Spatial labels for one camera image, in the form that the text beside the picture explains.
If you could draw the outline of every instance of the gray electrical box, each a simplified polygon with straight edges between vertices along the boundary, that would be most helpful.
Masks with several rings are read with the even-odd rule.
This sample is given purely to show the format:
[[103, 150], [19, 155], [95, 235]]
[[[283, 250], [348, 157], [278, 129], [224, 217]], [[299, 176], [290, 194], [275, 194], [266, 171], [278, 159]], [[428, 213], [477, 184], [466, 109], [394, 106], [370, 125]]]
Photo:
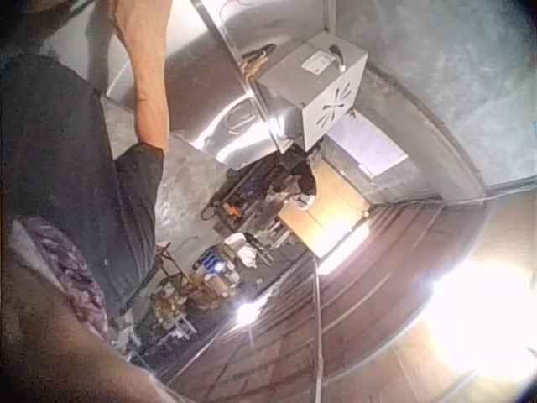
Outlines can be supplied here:
[[367, 57], [323, 32], [263, 73], [273, 134], [310, 149], [353, 106]]

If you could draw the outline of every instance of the patterned fabric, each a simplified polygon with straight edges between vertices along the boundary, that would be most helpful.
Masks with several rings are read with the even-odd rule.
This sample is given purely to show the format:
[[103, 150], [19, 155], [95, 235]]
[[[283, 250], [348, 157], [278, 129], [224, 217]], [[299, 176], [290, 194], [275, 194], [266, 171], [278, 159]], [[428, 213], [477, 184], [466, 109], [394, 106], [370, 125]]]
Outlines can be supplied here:
[[79, 250], [62, 232], [41, 218], [26, 218], [21, 223], [60, 282], [78, 320], [108, 340], [104, 294]]

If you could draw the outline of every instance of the metal rod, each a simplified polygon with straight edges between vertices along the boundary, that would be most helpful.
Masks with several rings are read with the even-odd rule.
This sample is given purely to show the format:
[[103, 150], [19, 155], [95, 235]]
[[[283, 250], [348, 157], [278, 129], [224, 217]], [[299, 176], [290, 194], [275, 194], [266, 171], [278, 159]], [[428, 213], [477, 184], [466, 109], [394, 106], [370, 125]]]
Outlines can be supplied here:
[[319, 287], [319, 273], [317, 273], [317, 263], [314, 265], [313, 274], [313, 303], [315, 304], [315, 341], [317, 344], [317, 360], [315, 361], [315, 387], [311, 391], [312, 403], [321, 403], [322, 380], [324, 376], [325, 361], [322, 355], [322, 312], [321, 312], [321, 291]]

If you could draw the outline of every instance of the person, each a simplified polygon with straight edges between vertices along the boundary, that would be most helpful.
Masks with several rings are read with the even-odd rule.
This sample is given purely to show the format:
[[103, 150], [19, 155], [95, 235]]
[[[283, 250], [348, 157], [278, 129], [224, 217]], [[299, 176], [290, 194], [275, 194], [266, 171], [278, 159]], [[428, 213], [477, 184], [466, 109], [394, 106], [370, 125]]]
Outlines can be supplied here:
[[186, 401], [108, 343], [108, 318], [154, 258], [171, 0], [109, 3], [137, 100], [138, 143], [115, 161], [99, 95], [73, 71], [21, 56], [0, 74], [0, 374], [9, 401]]

